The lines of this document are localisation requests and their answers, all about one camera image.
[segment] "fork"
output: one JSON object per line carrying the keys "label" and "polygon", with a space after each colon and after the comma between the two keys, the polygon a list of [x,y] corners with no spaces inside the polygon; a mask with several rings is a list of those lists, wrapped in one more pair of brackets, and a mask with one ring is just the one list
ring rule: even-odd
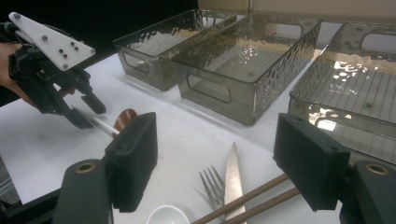
{"label": "fork", "polygon": [[217,210],[224,206],[225,184],[213,165],[212,171],[209,169],[209,167],[207,167],[207,172],[206,170],[203,171],[206,178],[204,178],[204,175],[201,172],[199,175],[202,179],[207,197],[209,198],[213,209]]}

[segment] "black plastic mount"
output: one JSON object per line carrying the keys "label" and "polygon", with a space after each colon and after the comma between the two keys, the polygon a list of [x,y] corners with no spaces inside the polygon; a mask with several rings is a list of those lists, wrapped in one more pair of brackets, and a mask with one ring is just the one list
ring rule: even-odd
{"label": "black plastic mount", "polygon": [[101,160],[80,161],[62,187],[30,203],[0,211],[0,223],[113,223],[112,207],[133,212],[158,159],[155,113],[137,116]]}
{"label": "black plastic mount", "polygon": [[376,161],[348,163],[350,151],[315,125],[279,114],[274,160],[313,211],[343,203],[343,224],[396,223],[396,172]]}

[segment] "utensil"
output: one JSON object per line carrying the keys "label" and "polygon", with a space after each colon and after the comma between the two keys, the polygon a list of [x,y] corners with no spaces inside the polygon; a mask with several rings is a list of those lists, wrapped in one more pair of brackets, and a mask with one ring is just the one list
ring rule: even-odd
{"label": "utensil", "polygon": [[[241,175],[239,172],[239,161],[236,152],[236,144],[233,143],[227,160],[227,168],[225,174],[225,193],[224,204],[230,203],[243,195]],[[246,211],[245,206],[241,205],[233,211],[225,214],[225,220],[236,217]]]}
{"label": "utensil", "polygon": [[[259,186],[258,188],[252,190],[251,192],[243,195],[242,197],[232,201],[231,203],[227,203],[226,205],[222,206],[220,209],[196,220],[195,222],[193,222],[192,224],[204,224],[207,223],[211,220],[213,220],[216,217],[221,216],[222,214],[232,211],[233,209],[235,209],[235,207],[239,207],[242,204],[250,201],[251,199],[261,195],[262,193],[264,193],[265,191],[267,191],[268,189],[271,189],[277,185],[279,185],[280,183],[284,182],[285,180],[289,179],[285,174],[283,175],[279,175],[278,177],[272,179],[271,181]],[[253,207],[249,210],[247,210],[246,212],[233,217],[229,220],[226,220],[224,223],[226,224],[232,224],[232,223],[240,223],[241,221],[245,221],[247,219],[249,219],[250,217],[254,217],[256,215],[258,215],[259,213],[262,213],[280,203],[285,202],[286,200],[296,196],[300,194],[300,191],[297,190],[297,188],[293,188],[290,189],[282,194],[279,194],[277,196],[275,196],[274,198],[270,199],[269,201],[262,203],[256,207]]]}
{"label": "utensil", "polygon": [[204,170],[205,177],[199,173],[202,183],[204,184],[204,188],[207,194],[207,197],[209,198],[210,203],[212,204],[212,207],[215,210],[218,210],[224,205],[224,181],[221,179],[219,173],[216,171],[215,167],[212,166],[212,171],[210,171],[209,168]]}
{"label": "utensil", "polygon": [[146,224],[189,224],[186,215],[172,205],[156,208],[148,217]]}
{"label": "utensil", "polygon": [[130,123],[134,118],[137,117],[136,112],[131,109],[125,109],[123,110],[119,116],[116,119],[116,122],[114,123],[114,126],[110,126],[103,120],[99,119],[97,116],[90,114],[81,108],[78,108],[76,106],[73,106],[79,113],[81,113],[92,125],[98,127],[101,131],[103,129],[107,130],[112,134],[113,138],[116,138],[117,135]]}

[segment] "white bowl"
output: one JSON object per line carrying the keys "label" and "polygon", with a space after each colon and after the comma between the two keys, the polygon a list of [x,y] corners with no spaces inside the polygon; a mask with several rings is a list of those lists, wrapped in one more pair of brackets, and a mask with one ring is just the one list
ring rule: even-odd
{"label": "white bowl", "polygon": [[147,224],[189,224],[184,213],[172,206],[163,205],[156,208],[148,217]]}

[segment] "black background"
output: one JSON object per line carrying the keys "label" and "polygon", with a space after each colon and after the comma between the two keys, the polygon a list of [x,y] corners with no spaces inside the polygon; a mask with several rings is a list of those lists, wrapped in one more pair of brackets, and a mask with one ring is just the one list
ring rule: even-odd
{"label": "black background", "polygon": [[[112,41],[190,9],[197,0],[3,0],[0,21],[9,21],[10,12],[65,30],[78,41],[95,48],[85,65],[116,53]],[[0,106],[18,97],[0,87]]]}

